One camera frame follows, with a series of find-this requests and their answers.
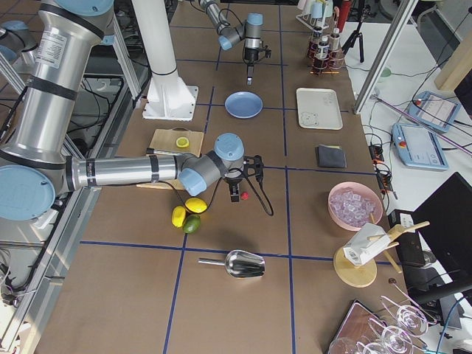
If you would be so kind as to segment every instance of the bowl of ice cubes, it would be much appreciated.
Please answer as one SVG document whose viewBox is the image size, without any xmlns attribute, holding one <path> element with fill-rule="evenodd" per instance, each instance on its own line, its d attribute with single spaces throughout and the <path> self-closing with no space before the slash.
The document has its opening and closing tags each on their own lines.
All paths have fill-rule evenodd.
<svg viewBox="0 0 472 354">
<path fill-rule="evenodd" d="M 378 223 L 384 210 L 373 190 L 356 182 L 342 182 L 332 188 L 327 209 L 340 227 L 359 231 L 365 223 Z"/>
</svg>

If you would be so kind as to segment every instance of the red object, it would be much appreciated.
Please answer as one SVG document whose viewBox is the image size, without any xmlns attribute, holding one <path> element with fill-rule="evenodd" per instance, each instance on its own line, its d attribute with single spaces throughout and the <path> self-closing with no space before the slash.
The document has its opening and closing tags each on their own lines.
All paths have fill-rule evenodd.
<svg viewBox="0 0 472 354">
<path fill-rule="evenodd" d="M 350 0 L 344 0 L 341 4 L 341 9 L 339 9 L 339 20 L 338 20 L 339 32 L 342 32 L 344 28 L 344 24 L 347 21 L 347 17 L 349 16 L 349 12 L 351 11 L 352 4 L 353 2 Z"/>
</svg>

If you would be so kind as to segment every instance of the table surface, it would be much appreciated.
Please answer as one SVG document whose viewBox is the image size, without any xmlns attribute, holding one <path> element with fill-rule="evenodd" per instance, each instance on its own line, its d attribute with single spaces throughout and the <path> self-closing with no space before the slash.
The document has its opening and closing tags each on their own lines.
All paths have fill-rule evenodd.
<svg viewBox="0 0 472 354">
<path fill-rule="evenodd" d="M 354 23 L 346 23 L 343 33 L 341 34 L 341 42 L 347 39 L 349 34 L 356 28 Z M 364 34 L 364 63 L 359 62 L 358 57 L 358 43 L 346 55 L 346 64 L 348 65 L 349 76 L 353 85 L 353 91 L 359 92 L 367 77 L 367 72 L 356 69 L 369 69 L 377 55 L 378 49 L 385 38 L 385 34 L 389 29 L 388 24 L 372 24 L 366 23 L 362 25 L 362 32 Z M 436 66 L 436 62 L 432 57 L 427 46 L 424 44 L 420 34 L 413 25 L 407 25 L 400 36 L 397 46 L 392 51 L 386 65 L 396 74 L 415 75 L 418 73 L 428 72 Z M 436 70 L 429 79 L 424 83 L 419 90 L 431 91 L 438 93 L 443 97 L 454 97 L 453 92 L 439 91 L 435 84 L 434 78 L 440 73 L 440 69 Z M 379 95 L 385 101 L 391 104 L 404 103 L 410 101 L 417 88 L 423 83 L 426 74 L 420 74 L 414 77 L 405 77 L 400 75 L 392 75 L 382 83 L 377 83 L 375 89 L 379 91 Z M 405 108 L 408 103 L 404 103 L 399 108 Z M 370 124 L 374 133 L 379 135 L 383 142 L 388 142 L 390 137 L 387 133 L 376 128 L 384 129 L 387 132 L 392 131 L 392 125 L 399 119 L 399 114 L 392 111 L 390 108 L 378 103 L 375 104 L 373 100 L 367 101 L 367 104 L 361 111 L 362 123 L 364 125 Z M 470 117 L 461 108 L 457 120 L 471 123 Z M 467 144 L 471 138 L 467 133 L 471 134 L 472 129 L 458 125 L 463 131 L 450 127 L 447 137 L 453 139 L 460 144 Z M 372 130 L 368 126 L 364 126 L 366 133 L 371 133 Z M 370 136 L 367 136 L 367 141 L 370 142 Z M 443 140 L 439 140 L 443 148 L 449 148 L 450 145 Z M 376 138 L 373 138 L 373 143 L 378 143 Z M 472 184 L 472 163 L 471 158 L 467 154 L 452 150 L 445 152 L 445 157 L 449 163 L 449 169 L 446 171 L 433 171 L 407 167 L 399 159 L 395 149 L 391 149 L 388 144 L 383 146 L 383 156 L 386 163 L 392 169 L 393 180 L 392 186 L 395 191 L 396 199 L 390 193 L 389 211 L 393 209 L 403 209 L 414 211 L 429 197 L 444 181 L 446 181 L 453 173 L 459 172 L 469 184 Z M 429 249 L 426 242 L 422 240 L 423 248 Z M 438 274 L 444 274 L 445 269 L 436 262 L 433 264 Z M 451 278 L 446 275 L 442 277 L 445 282 L 450 282 Z M 460 299 L 461 294 L 456 294 L 456 298 Z M 472 307 L 466 302 L 462 301 L 461 306 L 464 308 L 467 316 L 472 316 Z M 442 343 L 441 351 L 444 353 L 452 353 L 454 344 L 462 339 L 469 339 L 472 336 L 472 319 L 461 319 L 462 330 L 448 330 L 448 333 L 453 336 L 451 340 L 445 340 Z M 430 346 L 436 349 L 439 333 L 442 330 L 441 326 L 434 326 L 430 329 L 427 336 L 423 340 Z"/>
<path fill-rule="evenodd" d="M 361 127 L 350 113 L 353 91 L 346 69 L 309 74 L 308 33 L 296 7 L 231 4 L 241 18 L 264 14 L 263 39 L 272 58 L 257 64 L 251 87 L 241 44 L 221 52 L 207 17 L 179 3 L 171 23 L 178 72 L 199 86 L 192 122 L 143 120 L 134 110 L 119 156 L 142 156 L 156 128 L 205 133 L 202 152 L 224 132 L 238 134 L 246 155 L 263 157 L 264 188 L 274 206 L 267 216 L 250 199 L 232 204 L 222 184 L 201 228 L 186 235 L 170 223 L 178 199 L 170 190 L 104 187 L 58 303 L 36 353 L 323 353 L 354 299 L 381 308 L 379 296 L 402 296 L 387 280 L 403 276 L 379 257 L 368 288 L 351 288 L 337 276 L 333 255 L 353 235 L 332 222 L 327 195 L 343 181 L 378 192 Z M 344 127 L 303 129 L 296 114 L 299 87 L 334 89 Z M 235 119 L 223 106 L 235 91 L 261 96 L 263 111 Z M 347 168 L 316 166 L 315 146 L 341 145 Z M 202 194 L 209 200 L 213 187 Z M 199 257 L 223 259 L 244 249 L 265 258 L 263 277 L 237 280 Z"/>
</svg>

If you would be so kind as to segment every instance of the wooden cutting board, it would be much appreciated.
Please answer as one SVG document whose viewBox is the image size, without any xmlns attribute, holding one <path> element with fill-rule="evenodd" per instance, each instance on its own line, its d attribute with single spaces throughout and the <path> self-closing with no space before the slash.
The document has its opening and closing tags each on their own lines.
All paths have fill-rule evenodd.
<svg viewBox="0 0 472 354">
<path fill-rule="evenodd" d="M 180 137 L 189 139 L 188 147 L 177 147 L 176 140 Z M 188 131 L 181 129 L 156 129 L 153 138 L 149 144 L 149 148 L 160 151 L 169 151 L 172 153 L 192 153 L 195 156 L 200 156 L 201 145 L 204 140 L 204 133 L 201 131 Z M 172 184 L 177 190 L 185 190 L 184 186 L 179 180 L 173 179 L 167 181 Z M 162 190 L 169 190 L 170 187 L 163 183 L 144 183 L 137 184 L 142 188 L 156 188 Z"/>
</svg>

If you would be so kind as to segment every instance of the brown table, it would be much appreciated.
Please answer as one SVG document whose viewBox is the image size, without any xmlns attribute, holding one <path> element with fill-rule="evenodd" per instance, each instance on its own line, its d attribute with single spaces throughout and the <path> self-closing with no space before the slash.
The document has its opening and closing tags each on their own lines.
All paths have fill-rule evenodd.
<svg viewBox="0 0 472 354">
<path fill-rule="evenodd" d="M 380 295 L 401 298 L 387 284 L 389 277 L 403 284 L 390 265 L 381 262 L 377 280 L 361 289 L 344 284 L 333 268 L 334 252 L 354 232 L 332 222 L 327 194 L 342 181 L 378 191 L 360 117 L 350 113 L 354 97 L 347 71 L 308 73 L 308 33 L 295 19 L 295 7 L 231 4 L 231 9 L 241 18 L 264 14 L 263 37 L 273 56 L 256 66 L 253 86 L 245 84 L 242 48 L 220 53 L 206 16 L 179 3 L 171 32 L 179 74 L 200 88 L 195 117 L 144 121 L 140 106 L 118 155 L 143 155 L 156 128 L 205 132 L 203 152 L 212 149 L 216 136 L 231 131 L 241 137 L 247 155 L 263 156 L 275 216 L 267 216 L 251 192 L 249 200 L 230 203 L 222 184 L 201 228 L 184 235 L 170 223 L 178 205 L 173 191 L 103 188 L 38 354 L 321 353 L 354 299 L 379 309 Z M 299 127 L 299 87 L 335 89 L 344 127 Z M 261 96 L 263 111 L 254 119 L 230 117 L 224 100 L 248 89 Z M 317 144 L 341 145 L 347 168 L 317 167 Z M 246 184 L 241 188 L 249 191 Z M 208 200 L 212 189 L 202 198 Z M 265 275 L 236 280 L 222 268 L 197 264 L 199 257 L 224 258 L 232 249 L 262 254 Z"/>
</svg>

